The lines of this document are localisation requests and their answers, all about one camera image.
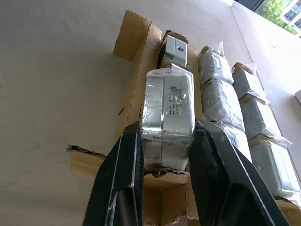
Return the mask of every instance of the tree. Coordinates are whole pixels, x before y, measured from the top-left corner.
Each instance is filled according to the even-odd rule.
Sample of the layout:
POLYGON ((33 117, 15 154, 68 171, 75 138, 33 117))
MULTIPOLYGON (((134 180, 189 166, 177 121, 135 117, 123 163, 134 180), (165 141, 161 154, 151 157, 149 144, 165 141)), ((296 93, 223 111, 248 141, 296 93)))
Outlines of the tree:
POLYGON ((270 20, 271 22, 278 25, 279 27, 286 29, 290 33, 297 34, 297 32, 292 27, 288 26, 281 19, 283 6, 284 6, 283 0, 266 0, 258 9, 258 14, 270 20))

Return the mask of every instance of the plastic-wrapped box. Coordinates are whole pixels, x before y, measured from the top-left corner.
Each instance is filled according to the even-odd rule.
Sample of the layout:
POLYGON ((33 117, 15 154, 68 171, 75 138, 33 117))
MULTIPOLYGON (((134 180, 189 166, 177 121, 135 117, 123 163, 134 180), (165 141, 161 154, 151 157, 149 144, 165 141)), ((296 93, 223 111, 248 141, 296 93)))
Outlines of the plastic-wrapped box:
POLYGON ((201 90, 202 111, 207 120, 245 131, 234 88, 224 81, 211 81, 201 90))
POLYGON ((250 162, 252 162, 245 132, 224 124, 219 125, 219 127, 225 131, 232 145, 236 147, 250 162))
POLYGON ((299 194, 300 187, 288 150, 270 141, 250 148, 254 166, 273 196, 285 198, 299 194))
POLYGON ((264 135, 283 146, 292 144, 281 136, 274 115, 268 105, 263 105, 257 99, 250 99, 240 107, 244 117, 246 137, 248 140, 258 135, 264 135))
POLYGON ((146 170, 184 170, 195 128, 192 77, 170 68, 146 75, 141 136, 146 170))
POLYGON ((233 79, 233 87, 239 100, 249 94, 260 99, 264 103, 268 103, 265 92, 255 75, 252 75, 240 68, 233 73, 233 79))
POLYGON ((222 42, 211 48, 202 49, 198 56, 198 68, 201 87, 212 79, 233 84, 231 69, 224 56, 222 42))

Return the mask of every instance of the silver metal container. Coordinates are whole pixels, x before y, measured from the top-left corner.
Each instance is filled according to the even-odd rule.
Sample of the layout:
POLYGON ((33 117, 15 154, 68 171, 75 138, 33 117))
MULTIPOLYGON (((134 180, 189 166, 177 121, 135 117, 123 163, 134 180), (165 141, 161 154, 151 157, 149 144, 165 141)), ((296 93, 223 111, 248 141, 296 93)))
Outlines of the silver metal container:
POLYGON ((173 69, 175 71, 185 72, 186 74, 188 74, 190 77, 193 78, 193 74, 190 71, 188 71, 188 70, 186 70, 184 68, 181 68, 181 67, 179 67, 179 66, 177 66, 177 65, 175 65, 173 63, 170 63, 167 67, 170 68, 170 69, 173 69))
POLYGON ((161 67, 164 58, 185 67, 187 64, 187 44, 167 35, 159 52, 158 68, 161 67))
POLYGON ((244 117, 248 140, 260 134, 269 138, 278 139, 282 137, 274 115, 268 105, 263 105, 260 101, 251 99, 240 107, 244 117))
POLYGON ((221 56, 213 49, 209 49, 200 60, 202 64, 200 69, 200 85, 201 87, 212 79, 224 81, 230 85, 233 84, 231 70, 226 58, 221 56))
POLYGON ((250 148, 254 166, 273 196, 291 197, 300 193, 288 150, 270 141, 250 148))
POLYGON ((266 100, 266 95, 255 75, 251 75, 245 70, 240 69, 233 74, 233 79, 233 87, 239 100, 246 94, 266 100))
POLYGON ((219 125, 227 134, 230 142, 236 147, 250 162, 252 162, 248 140, 244 131, 227 125, 219 125))
POLYGON ((245 131, 234 88, 223 81, 211 81, 201 90, 202 110, 207 120, 245 131))
POLYGON ((169 68, 148 72, 141 121, 144 159, 149 163, 145 168, 157 166, 159 160, 161 167, 184 170, 194 120, 192 77, 169 68), (161 158, 157 155, 160 147, 161 158))

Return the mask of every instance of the white label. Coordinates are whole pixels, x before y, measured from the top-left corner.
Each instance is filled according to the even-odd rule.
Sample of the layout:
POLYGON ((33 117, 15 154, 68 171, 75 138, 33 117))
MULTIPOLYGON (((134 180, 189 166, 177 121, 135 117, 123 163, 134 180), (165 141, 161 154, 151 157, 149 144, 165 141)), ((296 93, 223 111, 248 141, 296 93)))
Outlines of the white label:
POLYGON ((182 116, 182 88, 171 86, 168 91, 168 116, 182 116))
POLYGON ((233 146, 240 150, 239 141, 236 139, 236 135, 228 130, 228 137, 233 146))

